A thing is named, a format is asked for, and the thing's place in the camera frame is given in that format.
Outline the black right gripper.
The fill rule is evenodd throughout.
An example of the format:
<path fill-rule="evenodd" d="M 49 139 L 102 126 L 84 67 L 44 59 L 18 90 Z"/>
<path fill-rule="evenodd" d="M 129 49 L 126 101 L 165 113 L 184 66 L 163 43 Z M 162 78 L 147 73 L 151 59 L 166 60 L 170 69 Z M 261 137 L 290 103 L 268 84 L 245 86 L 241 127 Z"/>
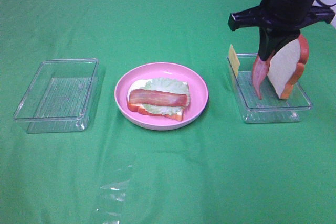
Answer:
<path fill-rule="evenodd" d="M 317 22 L 330 23 L 335 12 L 326 6 L 314 6 L 315 0 L 261 0 L 258 6 L 229 16 L 231 31 L 259 28 L 258 56 L 268 60 L 282 47 L 297 39 L 300 29 Z"/>

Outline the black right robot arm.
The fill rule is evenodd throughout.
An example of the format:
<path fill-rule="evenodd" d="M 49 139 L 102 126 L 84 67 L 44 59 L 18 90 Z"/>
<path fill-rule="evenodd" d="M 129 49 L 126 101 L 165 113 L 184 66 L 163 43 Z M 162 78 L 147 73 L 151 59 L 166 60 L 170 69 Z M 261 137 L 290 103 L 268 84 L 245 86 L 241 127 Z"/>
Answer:
<path fill-rule="evenodd" d="M 230 14 L 231 31 L 243 27 L 259 28 L 258 55 L 262 61 L 297 39 L 300 30 L 317 22 L 331 23 L 335 12 L 314 6 L 315 0 L 261 0 L 258 6 Z"/>

